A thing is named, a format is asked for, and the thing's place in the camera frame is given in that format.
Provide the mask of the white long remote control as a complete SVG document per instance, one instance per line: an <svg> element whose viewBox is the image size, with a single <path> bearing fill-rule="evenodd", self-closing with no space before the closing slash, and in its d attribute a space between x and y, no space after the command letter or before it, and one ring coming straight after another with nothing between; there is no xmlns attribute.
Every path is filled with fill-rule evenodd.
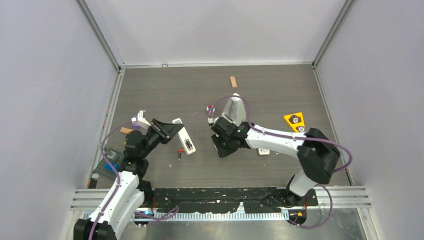
<svg viewBox="0 0 424 240"><path fill-rule="evenodd" d="M196 148L194 146L194 143L192 139L190 138L185 126L181 128L181 130L177 134L185 152L187 155L191 155L196 151Z"/></svg>

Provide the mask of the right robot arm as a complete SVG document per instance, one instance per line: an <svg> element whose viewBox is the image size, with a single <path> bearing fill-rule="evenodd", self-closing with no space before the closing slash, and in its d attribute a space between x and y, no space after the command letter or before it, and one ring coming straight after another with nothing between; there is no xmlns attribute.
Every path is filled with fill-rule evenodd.
<svg viewBox="0 0 424 240"><path fill-rule="evenodd" d="M316 128L308 132L285 132L246 121L236 125L219 117L211 130L220 158L239 149L268 149L297 159L302 169L285 188L285 198L291 205L299 205L317 184L328 184L341 156L334 143Z"/></svg>

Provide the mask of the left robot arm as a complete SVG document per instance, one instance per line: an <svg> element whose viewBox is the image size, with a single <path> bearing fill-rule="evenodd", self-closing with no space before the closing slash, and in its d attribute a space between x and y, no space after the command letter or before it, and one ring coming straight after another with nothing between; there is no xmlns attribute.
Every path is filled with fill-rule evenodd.
<svg viewBox="0 0 424 240"><path fill-rule="evenodd" d="M115 173L113 186L87 219L78 219L73 227L75 240L119 240L137 208L148 207L154 199L152 185L144 180L147 156L159 144L166 145L184 128L181 122L164 123L135 118L146 133L132 130L124 140L124 159L118 168L102 157Z"/></svg>

